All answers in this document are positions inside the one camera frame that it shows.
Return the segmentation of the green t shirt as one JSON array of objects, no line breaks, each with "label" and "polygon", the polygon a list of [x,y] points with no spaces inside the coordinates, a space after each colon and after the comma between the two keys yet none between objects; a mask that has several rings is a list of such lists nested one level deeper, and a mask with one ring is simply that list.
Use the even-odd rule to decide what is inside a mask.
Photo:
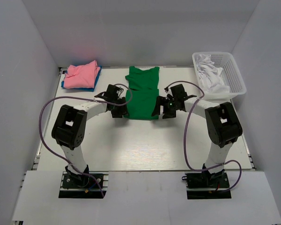
[{"label": "green t shirt", "polygon": [[130,120],[157,120],[158,115],[152,116],[155,108],[156,98],[159,96],[159,67],[141,70],[131,66],[129,74],[126,75],[128,87],[126,99],[131,101],[127,104]]}]

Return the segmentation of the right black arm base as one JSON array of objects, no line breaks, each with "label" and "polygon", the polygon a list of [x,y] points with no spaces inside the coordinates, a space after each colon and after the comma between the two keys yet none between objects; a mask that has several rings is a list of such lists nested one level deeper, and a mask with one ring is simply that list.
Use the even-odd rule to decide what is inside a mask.
[{"label": "right black arm base", "polygon": [[228,175],[220,166],[207,170],[207,167],[204,165],[201,172],[185,173],[181,180],[186,183],[188,200],[231,198]]}]

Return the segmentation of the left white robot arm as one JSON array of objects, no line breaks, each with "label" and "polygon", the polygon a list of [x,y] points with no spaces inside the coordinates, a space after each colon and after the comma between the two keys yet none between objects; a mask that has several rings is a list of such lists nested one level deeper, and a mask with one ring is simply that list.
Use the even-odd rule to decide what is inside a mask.
[{"label": "left white robot arm", "polygon": [[107,90],[99,93],[94,99],[76,106],[63,105],[52,129],[52,138],[62,148],[67,174],[79,187],[89,183],[89,167],[84,160],[81,143],[85,136],[87,121],[102,113],[111,112],[113,118],[128,115],[126,98],[121,97],[123,89],[108,85]]}]

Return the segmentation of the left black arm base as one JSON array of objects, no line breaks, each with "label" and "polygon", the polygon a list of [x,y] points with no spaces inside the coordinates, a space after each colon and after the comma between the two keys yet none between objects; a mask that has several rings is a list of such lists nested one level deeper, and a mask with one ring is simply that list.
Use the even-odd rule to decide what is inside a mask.
[{"label": "left black arm base", "polygon": [[63,172],[59,188],[59,199],[103,198],[104,196],[102,196],[99,186],[92,178],[87,177],[86,180],[80,181]]}]

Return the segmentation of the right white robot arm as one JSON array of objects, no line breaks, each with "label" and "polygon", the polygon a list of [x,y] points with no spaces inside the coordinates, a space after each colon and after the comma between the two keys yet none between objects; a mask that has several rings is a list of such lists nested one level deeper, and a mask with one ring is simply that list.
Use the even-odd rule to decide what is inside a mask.
[{"label": "right white robot arm", "polygon": [[196,114],[206,120],[207,133],[211,140],[208,157],[201,169],[189,167],[192,171],[186,177],[190,188],[219,188],[224,178],[224,166],[229,163],[227,155],[233,144],[242,135],[243,129],[230,102],[213,103],[200,96],[188,95],[182,84],[171,83],[165,88],[171,93],[157,96],[153,116],[163,119],[176,117],[177,111]]}]

